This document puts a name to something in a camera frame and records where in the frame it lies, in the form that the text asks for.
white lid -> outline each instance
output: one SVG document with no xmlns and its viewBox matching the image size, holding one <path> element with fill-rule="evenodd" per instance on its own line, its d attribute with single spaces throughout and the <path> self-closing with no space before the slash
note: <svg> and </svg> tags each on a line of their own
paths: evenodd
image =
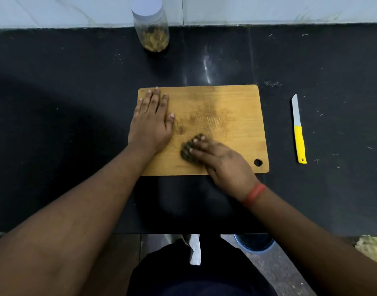
<svg viewBox="0 0 377 296">
<path fill-rule="evenodd" d="M 156 21 L 162 16 L 162 0 L 131 0 L 131 10 L 137 20 Z"/>
</svg>

knife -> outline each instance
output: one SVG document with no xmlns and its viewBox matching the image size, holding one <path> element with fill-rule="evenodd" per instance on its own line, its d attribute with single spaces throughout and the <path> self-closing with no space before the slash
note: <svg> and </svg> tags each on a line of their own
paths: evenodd
<svg viewBox="0 0 377 296">
<path fill-rule="evenodd" d="M 295 94 L 293 98 L 291 99 L 291 104 L 293 105 L 294 138 L 295 138 L 295 147 L 297 149 L 298 163 L 306 164 L 305 143 L 304 143 L 304 137 L 302 136 L 300 109 L 298 108 L 297 94 Z"/>
</svg>

white tile wall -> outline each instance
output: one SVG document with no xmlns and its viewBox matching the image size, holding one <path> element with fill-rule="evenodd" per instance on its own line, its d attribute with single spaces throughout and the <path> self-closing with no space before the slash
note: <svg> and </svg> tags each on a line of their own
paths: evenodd
<svg viewBox="0 0 377 296">
<path fill-rule="evenodd" d="M 171 25 L 377 22 L 377 0 L 163 0 Z M 0 0 L 0 28 L 132 26 L 130 0 Z"/>
</svg>

cutting board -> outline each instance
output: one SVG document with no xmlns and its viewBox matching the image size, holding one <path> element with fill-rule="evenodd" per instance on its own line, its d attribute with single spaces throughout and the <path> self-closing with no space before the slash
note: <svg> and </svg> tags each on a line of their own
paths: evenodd
<svg viewBox="0 0 377 296">
<path fill-rule="evenodd" d="M 149 89 L 154 88 L 139 89 L 138 99 Z M 169 94 L 168 114 L 175 113 L 173 134 L 143 176 L 207 174 L 203 165 L 190 164 L 180 157 L 181 145 L 199 133 L 239 152 L 255 173 L 269 171 L 257 85 L 161 87 L 160 91 L 161 95 Z"/>
</svg>

knife handle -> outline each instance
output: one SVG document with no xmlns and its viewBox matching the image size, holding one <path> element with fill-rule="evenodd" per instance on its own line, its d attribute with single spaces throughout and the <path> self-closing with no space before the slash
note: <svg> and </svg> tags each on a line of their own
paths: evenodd
<svg viewBox="0 0 377 296">
<path fill-rule="evenodd" d="M 306 164 L 304 137 L 302 136 L 302 127 L 299 125 L 294 126 L 294 138 L 295 147 L 297 148 L 298 163 Z"/>
</svg>

